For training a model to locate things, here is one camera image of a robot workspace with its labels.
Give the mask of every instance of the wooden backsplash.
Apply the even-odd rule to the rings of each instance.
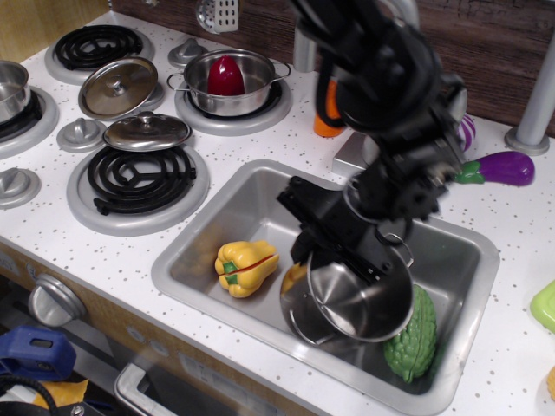
[[[421,30],[447,71],[468,88],[468,112],[516,126],[555,25],[555,3],[539,0],[417,0]],[[112,0],[114,11],[235,48],[292,61],[294,16],[286,0],[243,0],[239,31],[212,35],[196,21],[196,0]],[[548,128],[555,135],[555,118]]]
[[[0,59],[21,62],[110,10],[108,0],[0,0]]]

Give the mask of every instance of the green plastic tray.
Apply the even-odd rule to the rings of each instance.
[[[555,281],[532,299],[530,310],[539,323],[555,334]]]

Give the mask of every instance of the stainless steel sink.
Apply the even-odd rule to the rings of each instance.
[[[299,229],[276,197],[294,175],[338,189],[337,184],[278,162],[244,165],[156,260],[154,284],[166,295],[401,412],[429,415],[445,409],[454,397],[499,268],[497,249],[480,234],[437,219],[415,224],[406,242],[415,259],[410,271],[434,301],[438,347],[427,374],[408,385],[389,369],[381,344],[353,343],[341,352],[328,352],[304,343],[285,323],[279,290],[292,265],[289,250]],[[258,239],[277,247],[277,271],[251,297],[232,298],[219,286],[214,270],[218,249],[232,241]]]

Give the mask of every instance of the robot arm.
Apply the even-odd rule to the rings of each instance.
[[[291,0],[298,27],[322,50],[317,111],[379,146],[378,159],[338,191],[293,178],[278,200],[299,219],[291,255],[305,262],[315,247],[339,253],[363,278],[387,275],[378,226],[426,218],[463,162],[451,101],[464,85],[443,74],[416,29],[381,13],[374,0]],[[341,120],[325,113],[325,91],[337,79]]]

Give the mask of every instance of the blue tool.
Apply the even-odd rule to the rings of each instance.
[[[65,380],[76,356],[66,336],[49,329],[21,326],[0,336],[0,374]]]

